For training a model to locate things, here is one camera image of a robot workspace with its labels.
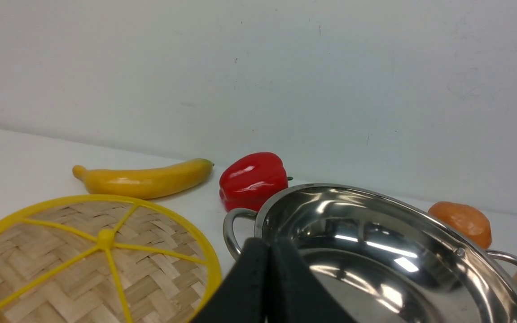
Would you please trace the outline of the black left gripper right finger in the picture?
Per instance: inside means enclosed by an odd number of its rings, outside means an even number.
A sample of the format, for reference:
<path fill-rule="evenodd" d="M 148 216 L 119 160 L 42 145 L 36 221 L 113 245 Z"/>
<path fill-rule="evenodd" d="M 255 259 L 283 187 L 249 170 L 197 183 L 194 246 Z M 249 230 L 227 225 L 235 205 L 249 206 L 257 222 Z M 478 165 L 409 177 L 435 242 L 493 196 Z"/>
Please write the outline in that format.
<path fill-rule="evenodd" d="M 271 243 L 267 266 L 269 323 L 355 323 L 287 238 Z"/>

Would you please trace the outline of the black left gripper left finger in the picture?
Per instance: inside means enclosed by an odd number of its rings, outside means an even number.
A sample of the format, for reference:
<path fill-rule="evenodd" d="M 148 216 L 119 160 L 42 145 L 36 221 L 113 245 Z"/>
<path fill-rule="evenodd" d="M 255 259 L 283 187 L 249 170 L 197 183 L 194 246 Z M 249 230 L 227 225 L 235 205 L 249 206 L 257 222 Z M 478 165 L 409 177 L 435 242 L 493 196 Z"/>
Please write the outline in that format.
<path fill-rule="evenodd" d="M 264 323 L 269 246 L 250 238 L 219 288 L 192 323 Z"/>

